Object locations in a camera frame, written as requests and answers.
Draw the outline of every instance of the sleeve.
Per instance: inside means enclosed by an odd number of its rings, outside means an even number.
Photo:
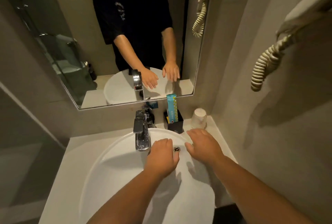
[[[123,35],[122,19],[114,0],[93,0],[100,30],[105,44],[112,44],[115,38]]]
[[[159,1],[159,17],[160,17],[160,32],[163,32],[167,28],[173,27],[173,21],[171,13],[169,11],[168,0]]]

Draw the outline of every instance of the soap dispenser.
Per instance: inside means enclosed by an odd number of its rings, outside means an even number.
[[[155,120],[154,120],[154,114],[152,113],[152,109],[149,105],[144,105],[143,110],[146,114],[146,120],[147,120],[147,127],[148,128],[156,128]]]

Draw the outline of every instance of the chrome faucet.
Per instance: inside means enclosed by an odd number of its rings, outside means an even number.
[[[133,69],[132,78],[134,80],[134,90],[135,90],[137,101],[145,100],[141,72],[139,72],[136,69]]]
[[[143,110],[136,111],[133,132],[135,133],[136,151],[150,151],[151,139],[147,125],[147,116]]]

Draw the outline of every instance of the bathroom sink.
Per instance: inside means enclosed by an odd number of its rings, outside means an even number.
[[[167,94],[172,94],[173,84],[163,77],[162,71],[156,68],[151,68],[151,71],[158,76],[158,85],[155,89],[143,87],[145,99],[158,99],[166,97]],[[132,76],[129,75],[129,70],[126,69],[112,76],[105,85],[104,95],[109,105],[137,101],[134,81]]]
[[[180,161],[174,172],[156,190],[147,208],[144,224],[212,223],[214,192],[203,164],[187,152],[185,138],[175,132],[149,129],[151,143],[171,138],[180,148]],[[146,162],[147,152],[135,150],[135,134],[131,133],[108,147],[94,163],[85,181],[80,200],[80,223],[92,215],[131,179]]]

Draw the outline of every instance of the shower enclosure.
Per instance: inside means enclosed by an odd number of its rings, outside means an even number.
[[[61,12],[57,0],[9,0],[30,34],[44,51],[64,86],[78,106],[85,93],[95,90],[79,46]]]

